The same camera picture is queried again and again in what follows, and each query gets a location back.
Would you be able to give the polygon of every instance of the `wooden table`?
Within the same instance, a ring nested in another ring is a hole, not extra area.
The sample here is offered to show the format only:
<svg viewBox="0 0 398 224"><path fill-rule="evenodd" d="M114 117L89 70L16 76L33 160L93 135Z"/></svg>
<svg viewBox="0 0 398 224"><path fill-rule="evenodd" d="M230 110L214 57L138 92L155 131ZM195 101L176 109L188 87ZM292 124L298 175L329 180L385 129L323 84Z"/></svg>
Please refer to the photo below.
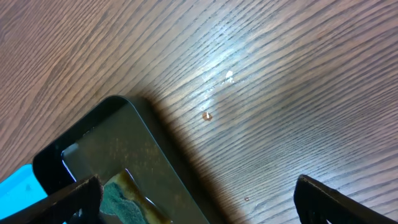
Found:
<svg viewBox="0 0 398 224"><path fill-rule="evenodd" d="M138 95L232 223L298 223L299 174L398 220L397 24L395 0L1 1L0 180Z"/></svg>

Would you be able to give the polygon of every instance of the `blue object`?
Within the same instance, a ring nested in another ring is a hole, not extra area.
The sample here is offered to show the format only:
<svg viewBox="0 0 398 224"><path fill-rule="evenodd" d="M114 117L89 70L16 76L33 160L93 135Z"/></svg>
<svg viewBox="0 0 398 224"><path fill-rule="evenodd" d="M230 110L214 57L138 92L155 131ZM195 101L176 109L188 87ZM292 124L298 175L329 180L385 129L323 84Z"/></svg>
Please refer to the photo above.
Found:
<svg viewBox="0 0 398 224"><path fill-rule="evenodd" d="M6 218L47 197L33 174L31 164L15 171L0 184L0 219Z"/></svg>

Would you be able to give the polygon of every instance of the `wooden surface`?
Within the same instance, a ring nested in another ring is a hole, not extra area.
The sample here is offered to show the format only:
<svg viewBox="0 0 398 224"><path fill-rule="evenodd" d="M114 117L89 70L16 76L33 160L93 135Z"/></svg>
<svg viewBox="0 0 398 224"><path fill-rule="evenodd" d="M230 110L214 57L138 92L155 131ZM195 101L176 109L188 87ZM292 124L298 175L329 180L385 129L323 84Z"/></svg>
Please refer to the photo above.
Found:
<svg viewBox="0 0 398 224"><path fill-rule="evenodd" d="M298 223L301 173L398 220L397 25L396 0L1 1L0 179L139 95L232 223Z"/></svg>

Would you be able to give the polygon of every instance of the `wood grain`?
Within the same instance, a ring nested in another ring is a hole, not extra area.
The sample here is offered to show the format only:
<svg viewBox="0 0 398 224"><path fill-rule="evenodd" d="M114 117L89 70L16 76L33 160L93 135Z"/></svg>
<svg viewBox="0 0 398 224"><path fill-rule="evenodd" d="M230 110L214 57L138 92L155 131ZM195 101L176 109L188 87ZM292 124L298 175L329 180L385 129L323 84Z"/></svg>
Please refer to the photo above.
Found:
<svg viewBox="0 0 398 224"><path fill-rule="evenodd" d="M1 1L0 179L138 95L231 223L298 223L299 174L398 220L397 24L395 0Z"/></svg>

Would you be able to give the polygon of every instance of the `green sponge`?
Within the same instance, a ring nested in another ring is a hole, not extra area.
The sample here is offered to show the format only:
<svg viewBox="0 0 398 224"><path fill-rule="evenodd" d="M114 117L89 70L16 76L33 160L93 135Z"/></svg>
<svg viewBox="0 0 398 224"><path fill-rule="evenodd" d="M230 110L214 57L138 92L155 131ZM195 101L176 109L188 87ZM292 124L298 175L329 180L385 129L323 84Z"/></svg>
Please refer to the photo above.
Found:
<svg viewBox="0 0 398 224"><path fill-rule="evenodd" d="M140 206L128 200L115 182L105 184L99 210L107 215L116 215L124 224L148 224Z"/></svg>

